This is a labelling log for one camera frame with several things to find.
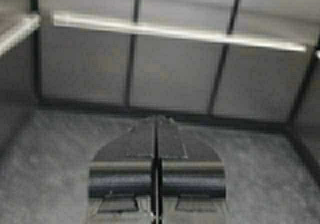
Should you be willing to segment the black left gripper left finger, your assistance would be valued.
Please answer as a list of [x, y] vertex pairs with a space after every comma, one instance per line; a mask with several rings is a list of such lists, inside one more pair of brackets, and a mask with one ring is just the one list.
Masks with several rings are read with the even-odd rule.
[[151, 224], [156, 119], [139, 120], [101, 147], [88, 169], [88, 224]]

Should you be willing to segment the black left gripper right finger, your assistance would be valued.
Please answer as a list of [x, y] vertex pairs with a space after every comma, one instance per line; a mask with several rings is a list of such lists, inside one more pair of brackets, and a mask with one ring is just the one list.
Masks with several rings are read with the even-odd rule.
[[160, 223], [228, 223], [226, 175], [219, 155], [172, 118], [159, 116], [156, 126]]

